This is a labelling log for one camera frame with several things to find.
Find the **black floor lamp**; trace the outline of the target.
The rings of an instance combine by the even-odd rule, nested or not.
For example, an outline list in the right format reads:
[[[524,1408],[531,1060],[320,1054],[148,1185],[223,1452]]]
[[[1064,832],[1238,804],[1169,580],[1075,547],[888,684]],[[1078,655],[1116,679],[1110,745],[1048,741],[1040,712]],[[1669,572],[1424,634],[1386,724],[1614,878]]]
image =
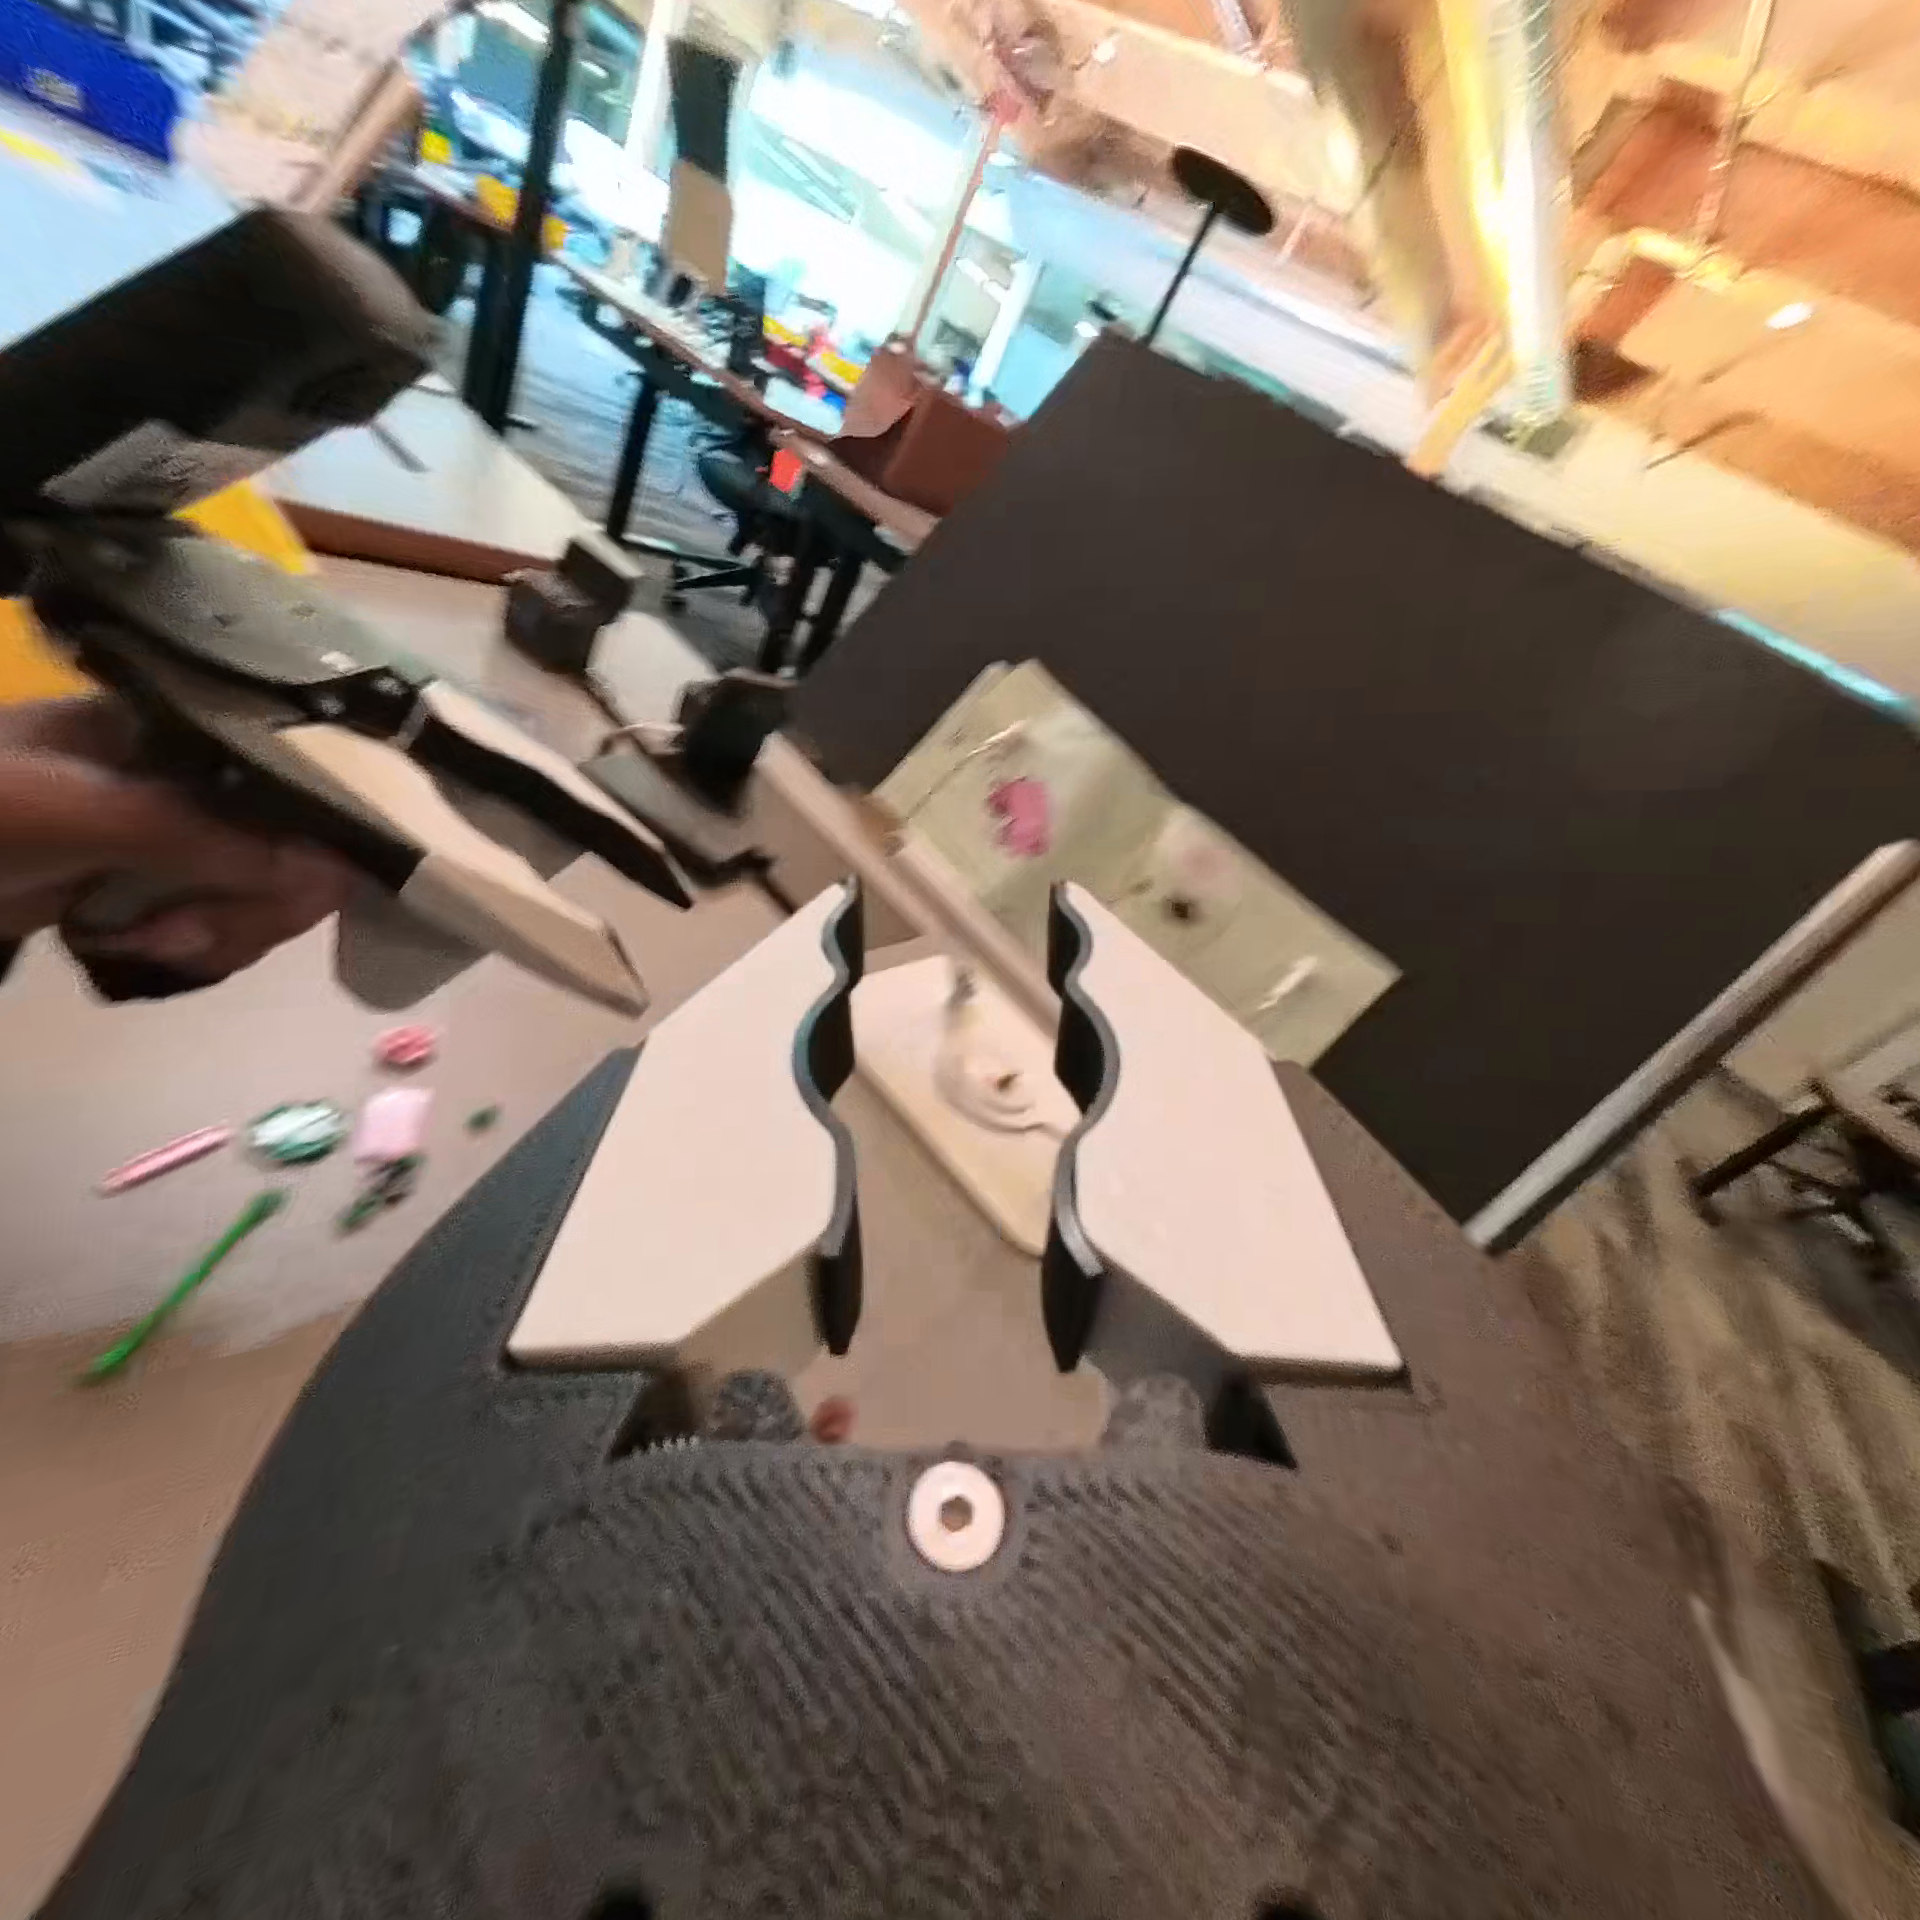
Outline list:
[[[1263,240],[1276,228],[1276,211],[1261,193],[1255,180],[1248,180],[1240,169],[1220,157],[1206,155],[1198,147],[1176,145],[1169,157],[1171,180],[1181,187],[1192,204],[1198,204],[1197,228],[1169,275],[1164,293],[1148,316],[1140,344],[1154,348],[1159,335],[1192,275],[1202,249],[1206,245],[1216,225],[1228,225],[1253,240]]]

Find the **pink narrow studded plate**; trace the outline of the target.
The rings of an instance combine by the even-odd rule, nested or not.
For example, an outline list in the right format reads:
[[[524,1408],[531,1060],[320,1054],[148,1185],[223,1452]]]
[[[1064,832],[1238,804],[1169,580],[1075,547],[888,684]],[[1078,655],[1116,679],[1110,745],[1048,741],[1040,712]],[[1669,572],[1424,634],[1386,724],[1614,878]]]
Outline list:
[[[119,1197],[122,1191],[151,1185],[170,1177],[171,1171],[181,1171],[189,1163],[199,1163],[228,1148],[231,1142],[232,1125],[202,1125],[189,1134],[180,1134],[103,1171],[93,1190],[99,1197]]]

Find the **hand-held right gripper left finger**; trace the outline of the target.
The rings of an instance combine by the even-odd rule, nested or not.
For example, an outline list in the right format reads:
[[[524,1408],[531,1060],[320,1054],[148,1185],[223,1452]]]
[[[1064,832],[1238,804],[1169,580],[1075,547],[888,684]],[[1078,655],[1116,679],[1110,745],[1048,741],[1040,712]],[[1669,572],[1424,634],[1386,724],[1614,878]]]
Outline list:
[[[836,880],[665,1017],[573,1190],[503,1356],[526,1371],[798,1371],[864,1295],[851,1077],[864,972]]]

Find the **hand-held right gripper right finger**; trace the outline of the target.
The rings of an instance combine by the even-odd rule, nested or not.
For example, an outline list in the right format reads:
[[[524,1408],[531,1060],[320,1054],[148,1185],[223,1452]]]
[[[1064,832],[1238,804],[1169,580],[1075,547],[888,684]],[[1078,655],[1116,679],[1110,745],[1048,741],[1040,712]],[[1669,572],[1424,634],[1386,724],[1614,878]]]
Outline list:
[[[1056,1371],[1390,1385],[1406,1365],[1261,1043],[1094,894],[1051,884],[1044,1232]]]

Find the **brown bag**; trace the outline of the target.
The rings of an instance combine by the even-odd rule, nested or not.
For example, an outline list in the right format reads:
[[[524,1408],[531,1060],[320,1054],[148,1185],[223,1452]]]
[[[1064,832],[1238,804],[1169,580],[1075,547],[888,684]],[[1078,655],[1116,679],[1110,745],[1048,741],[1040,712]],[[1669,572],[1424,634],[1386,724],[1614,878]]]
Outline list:
[[[857,374],[826,448],[876,492],[931,518],[949,514],[1001,464],[1018,417],[949,393],[888,336]]]

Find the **black office chair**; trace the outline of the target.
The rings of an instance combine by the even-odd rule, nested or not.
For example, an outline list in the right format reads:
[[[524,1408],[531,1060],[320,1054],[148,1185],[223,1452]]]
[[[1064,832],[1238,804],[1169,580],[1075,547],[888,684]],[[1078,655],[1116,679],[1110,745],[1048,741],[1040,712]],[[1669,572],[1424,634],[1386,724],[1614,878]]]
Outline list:
[[[775,609],[771,561],[785,563],[780,590],[795,595],[807,611],[819,568],[832,563],[832,534],[817,514],[804,511],[795,495],[771,478],[771,457],[710,443],[695,458],[704,492],[733,518],[725,561],[708,561],[698,570],[677,565],[677,589],[741,589],[744,605]]]

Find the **green flexible bar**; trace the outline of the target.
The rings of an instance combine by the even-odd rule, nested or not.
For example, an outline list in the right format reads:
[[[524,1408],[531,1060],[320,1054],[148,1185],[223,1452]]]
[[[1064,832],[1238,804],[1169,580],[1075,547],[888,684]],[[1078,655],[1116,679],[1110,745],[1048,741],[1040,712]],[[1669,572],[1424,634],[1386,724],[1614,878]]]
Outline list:
[[[188,1262],[170,1287],[113,1344],[89,1356],[75,1375],[79,1385],[93,1386],[119,1377],[192,1301],[192,1295],[255,1235],[285,1210],[289,1186],[255,1191],[228,1225]]]

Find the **white book stand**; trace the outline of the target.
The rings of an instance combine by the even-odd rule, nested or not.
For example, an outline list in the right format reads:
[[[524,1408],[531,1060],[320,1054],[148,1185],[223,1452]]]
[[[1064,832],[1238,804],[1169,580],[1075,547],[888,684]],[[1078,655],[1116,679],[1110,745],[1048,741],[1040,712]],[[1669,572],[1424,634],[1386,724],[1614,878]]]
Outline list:
[[[916,826],[795,752],[769,781],[880,917],[905,926],[851,993],[853,1067],[997,1235],[1037,1260],[1078,1116],[1054,1076],[1056,993]]]

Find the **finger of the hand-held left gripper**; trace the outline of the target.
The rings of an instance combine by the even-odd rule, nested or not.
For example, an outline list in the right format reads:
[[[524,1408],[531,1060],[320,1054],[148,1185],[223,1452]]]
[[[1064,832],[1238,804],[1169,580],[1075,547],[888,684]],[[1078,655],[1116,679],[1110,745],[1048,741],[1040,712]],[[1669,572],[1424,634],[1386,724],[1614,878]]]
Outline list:
[[[435,775],[515,809],[553,842],[597,856],[656,901],[692,908],[692,887],[656,830],[487,703],[453,684],[420,684],[399,738]]]
[[[312,793],[416,851],[398,901],[417,921],[623,1017],[646,1008],[613,929],[474,826],[405,752],[346,727],[284,727],[280,747]]]

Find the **person's left hand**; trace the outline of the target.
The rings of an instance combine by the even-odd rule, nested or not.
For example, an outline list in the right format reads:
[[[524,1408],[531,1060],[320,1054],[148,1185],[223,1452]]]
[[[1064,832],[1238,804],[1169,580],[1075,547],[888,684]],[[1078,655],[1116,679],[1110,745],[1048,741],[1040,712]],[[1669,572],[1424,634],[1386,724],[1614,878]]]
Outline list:
[[[3,945],[55,932],[105,998],[189,993],[339,912],[358,875],[148,779],[103,694],[3,709]]]

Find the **black upright device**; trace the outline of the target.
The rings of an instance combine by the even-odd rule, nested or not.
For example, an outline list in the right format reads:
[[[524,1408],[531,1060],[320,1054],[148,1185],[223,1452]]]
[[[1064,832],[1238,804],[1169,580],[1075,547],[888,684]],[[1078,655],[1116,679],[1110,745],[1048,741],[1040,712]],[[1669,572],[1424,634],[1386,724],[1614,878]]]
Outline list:
[[[677,779],[708,806],[741,812],[763,743],[780,733],[794,681],[756,666],[686,681],[677,694],[670,756]]]

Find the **black panel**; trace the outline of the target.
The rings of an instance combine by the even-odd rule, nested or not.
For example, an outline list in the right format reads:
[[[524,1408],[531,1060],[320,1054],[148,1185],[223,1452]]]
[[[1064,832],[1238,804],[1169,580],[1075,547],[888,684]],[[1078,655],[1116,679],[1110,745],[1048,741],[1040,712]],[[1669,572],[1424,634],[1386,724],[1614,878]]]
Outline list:
[[[1037,660],[1399,982],[1316,1076],[1518,1243],[1835,953],[1914,851],[1914,723],[1116,336],[795,694],[874,788]]]

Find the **open instruction booklet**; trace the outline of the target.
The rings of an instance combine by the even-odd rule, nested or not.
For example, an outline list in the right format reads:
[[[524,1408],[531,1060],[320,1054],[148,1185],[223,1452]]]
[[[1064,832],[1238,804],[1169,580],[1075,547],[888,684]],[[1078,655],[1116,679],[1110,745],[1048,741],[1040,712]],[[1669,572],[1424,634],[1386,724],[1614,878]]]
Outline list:
[[[1035,660],[990,662],[873,798],[1028,955],[1078,882],[1278,1063],[1316,1063],[1399,978]]]

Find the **yellow plastic bin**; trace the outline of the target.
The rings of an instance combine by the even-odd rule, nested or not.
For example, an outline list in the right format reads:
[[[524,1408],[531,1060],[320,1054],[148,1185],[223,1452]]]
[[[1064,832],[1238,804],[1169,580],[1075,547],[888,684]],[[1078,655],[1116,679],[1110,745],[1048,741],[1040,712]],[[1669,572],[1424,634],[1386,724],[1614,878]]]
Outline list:
[[[297,528],[255,481],[235,481],[180,511],[194,532],[307,579],[316,558]],[[75,656],[38,620],[23,589],[3,595],[3,707],[81,699],[99,690]]]

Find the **black pole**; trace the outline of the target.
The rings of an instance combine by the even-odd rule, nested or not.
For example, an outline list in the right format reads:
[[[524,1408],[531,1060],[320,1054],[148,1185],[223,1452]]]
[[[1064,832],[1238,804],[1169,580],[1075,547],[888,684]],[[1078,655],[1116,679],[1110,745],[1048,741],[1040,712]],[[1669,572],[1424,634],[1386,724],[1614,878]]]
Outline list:
[[[476,287],[462,400],[493,434],[510,426],[515,373],[524,331],[524,306],[545,253],[550,180],[562,142],[564,99],[577,61],[586,1],[548,5],[548,43],[534,78],[526,150],[515,189],[515,211],[502,236],[488,240]]]

